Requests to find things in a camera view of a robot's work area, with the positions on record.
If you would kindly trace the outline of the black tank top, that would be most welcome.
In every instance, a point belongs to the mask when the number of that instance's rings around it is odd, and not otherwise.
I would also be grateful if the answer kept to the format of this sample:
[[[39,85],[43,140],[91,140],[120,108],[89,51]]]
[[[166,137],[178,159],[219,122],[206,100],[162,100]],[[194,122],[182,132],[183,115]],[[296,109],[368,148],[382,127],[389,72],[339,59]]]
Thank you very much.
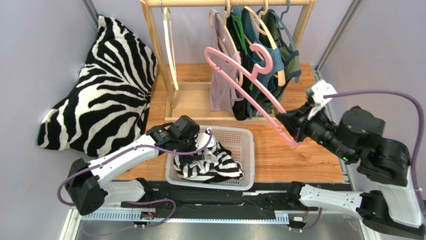
[[[228,180],[239,180],[239,178],[215,175],[215,176],[197,176],[193,178],[186,178],[186,180],[190,182],[195,182],[195,183],[210,184],[210,183],[221,183]]]

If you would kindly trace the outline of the striped tank top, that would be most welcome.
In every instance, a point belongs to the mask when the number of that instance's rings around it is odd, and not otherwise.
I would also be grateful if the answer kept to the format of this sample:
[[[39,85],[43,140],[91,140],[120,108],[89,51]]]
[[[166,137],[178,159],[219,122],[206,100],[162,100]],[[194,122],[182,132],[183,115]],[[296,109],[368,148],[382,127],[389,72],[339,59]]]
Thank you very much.
[[[222,146],[213,136],[215,145],[200,152],[204,155],[204,160],[189,164],[179,164],[179,156],[173,156],[173,167],[178,176],[184,180],[197,176],[226,176],[242,179],[244,171],[242,164],[231,156],[231,151]]]

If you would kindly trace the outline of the cream hanger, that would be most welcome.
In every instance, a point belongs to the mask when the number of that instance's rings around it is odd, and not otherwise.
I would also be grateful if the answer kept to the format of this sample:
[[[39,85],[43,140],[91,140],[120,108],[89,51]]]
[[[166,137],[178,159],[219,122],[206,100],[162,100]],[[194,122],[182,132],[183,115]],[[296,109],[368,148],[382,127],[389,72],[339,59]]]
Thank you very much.
[[[162,16],[163,16],[162,22],[163,22],[164,37],[165,37],[166,54],[167,54],[167,59],[168,59],[169,67],[170,67],[171,78],[172,78],[175,90],[178,91],[179,84],[177,80],[177,71],[176,71],[171,11],[168,7],[163,7],[162,0],[160,0],[160,8],[162,10]]]

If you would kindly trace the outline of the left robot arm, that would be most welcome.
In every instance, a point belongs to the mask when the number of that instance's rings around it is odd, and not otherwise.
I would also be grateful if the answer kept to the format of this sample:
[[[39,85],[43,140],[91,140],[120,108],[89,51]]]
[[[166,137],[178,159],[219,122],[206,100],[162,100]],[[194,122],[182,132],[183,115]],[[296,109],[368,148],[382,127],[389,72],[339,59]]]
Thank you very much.
[[[75,160],[68,177],[57,190],[59,201],[74,206],[81,216],[104,205],[129,202],[134,205],[148,191],[139,180],[114,182],[122,173],[164,153],[184,160],[201,158],[201,151],[214,145],[213,131],[206,132],[187,115],[176,122],[156,125],[129,145],[104,157],[85,162]]]

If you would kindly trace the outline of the mauve tank top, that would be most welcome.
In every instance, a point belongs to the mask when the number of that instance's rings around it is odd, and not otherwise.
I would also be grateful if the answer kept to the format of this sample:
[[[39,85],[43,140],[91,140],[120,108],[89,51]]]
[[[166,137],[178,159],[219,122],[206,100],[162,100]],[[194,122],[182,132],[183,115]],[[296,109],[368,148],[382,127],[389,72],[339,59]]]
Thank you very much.
[[[209,10],[209,25],[215,33],[213,37],[212,48],[231,57],[239,64],[242,62],[241,53],[237,50],[234,40],[229,30],[224,26],[224,22],[220,13],[211,8]],[[236,83],[241,82],[242,74],[233,65],[229,64],[217,55],[211,55],[210,59],[229,75]],[[227,111],[233,114],[233,106],[235,102],[241,101],[244,97],[216,70],[213,72],[210,86],[210,111]]]

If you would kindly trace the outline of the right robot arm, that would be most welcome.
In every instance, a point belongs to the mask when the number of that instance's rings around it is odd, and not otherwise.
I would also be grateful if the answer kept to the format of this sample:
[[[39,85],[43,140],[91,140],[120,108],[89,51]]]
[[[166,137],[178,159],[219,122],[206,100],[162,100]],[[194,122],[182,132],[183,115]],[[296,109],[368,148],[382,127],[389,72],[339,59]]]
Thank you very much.
[[[324,110],[309,117],[312,105],[278,113],[298,143],[306,138],[342,159],[357,164],[357,172],[378,185],[377,190],[332,191],[293,181],[285,199],[292,207],[323,208],[355,217],[382,234],[422,240],[426,227],[414,192],[414,161],[407,146],[383,137],[385,122],[359,106],[347,110],[339,123]]]

